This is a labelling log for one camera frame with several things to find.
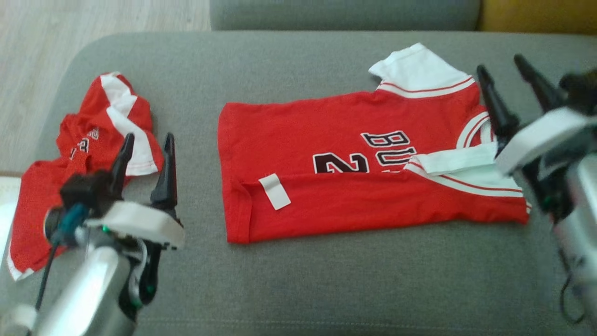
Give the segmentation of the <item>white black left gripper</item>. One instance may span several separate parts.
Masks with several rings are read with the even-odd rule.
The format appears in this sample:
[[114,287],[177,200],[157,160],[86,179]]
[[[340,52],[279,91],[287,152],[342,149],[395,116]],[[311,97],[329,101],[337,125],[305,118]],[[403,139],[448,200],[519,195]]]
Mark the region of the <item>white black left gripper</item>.
[[[109,191],[122,199],[126,170],[132,159],[135,136],[128,133],[111,166]],[[132,262],[126,277],[126,289],[135,308],[149,304],[157,292],[157,268],[162,250],[179,250],[185,246],[185,228],[179,222],[175,138],[167,133],[163,146],[164,165],[150,206],[117,201],[106,215],[87,220],[87,227],[107,234],[117,253]]]

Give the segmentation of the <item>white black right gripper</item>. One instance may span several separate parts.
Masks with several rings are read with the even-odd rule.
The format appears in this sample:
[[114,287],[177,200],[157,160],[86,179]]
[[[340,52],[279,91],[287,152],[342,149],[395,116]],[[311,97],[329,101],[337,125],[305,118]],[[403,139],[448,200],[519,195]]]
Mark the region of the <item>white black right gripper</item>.
[[547,112],[520,131],[486,66],[476,75],[499,151],[495,164],[506,175],[520,174],[543,213],[556,221],[575,210],[597,223],[597,116],[561,108],[565,98],[523,55],[514,55],[521,77]]

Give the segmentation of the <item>red white jersey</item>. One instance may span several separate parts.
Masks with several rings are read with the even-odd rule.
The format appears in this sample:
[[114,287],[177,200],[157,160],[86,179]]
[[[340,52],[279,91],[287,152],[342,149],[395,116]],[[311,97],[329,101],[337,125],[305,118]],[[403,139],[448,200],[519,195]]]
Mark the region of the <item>red white jersey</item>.
[[224,105],[228,242],[528,222],[523,189],[495,167],[497,137],[471,74],[420,43],[369,73],[373,91]]
[[162,170],[164,156],[153,132],[151,104],[120,72],[95,78],[76,113],[61,121],[57,158],[36,161],[21,178],[21,189],[8,245],[7,268],[14,281],[38,272],[51,246],[43,233],[50,208],[61,203],[60,187],[73,174],[109,170],[125,137],[134,134],[126,180]]

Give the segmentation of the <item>grey and yellow sofa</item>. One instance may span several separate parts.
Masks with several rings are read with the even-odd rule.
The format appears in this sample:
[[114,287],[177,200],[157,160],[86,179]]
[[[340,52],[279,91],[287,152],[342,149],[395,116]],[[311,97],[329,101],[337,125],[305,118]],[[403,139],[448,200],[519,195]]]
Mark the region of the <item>grey and yellow sofa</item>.
[[226,242],[218,115],[267,103],[372,90],[369,67],[421,42],[459,70],[484,64],[507,106],[540,113],[513,62],[550,80],[597,67],[597,36],[454,31],[219,31],[111,35],[83,47],[58,85],[35,146],[57,154],[62,117],[92,79],[117,70],[176,141],[182,250],[162,253],[155,300],[135,336],[591,336],[558,297],[566,279],[550,222],[431,224],[395,230]]

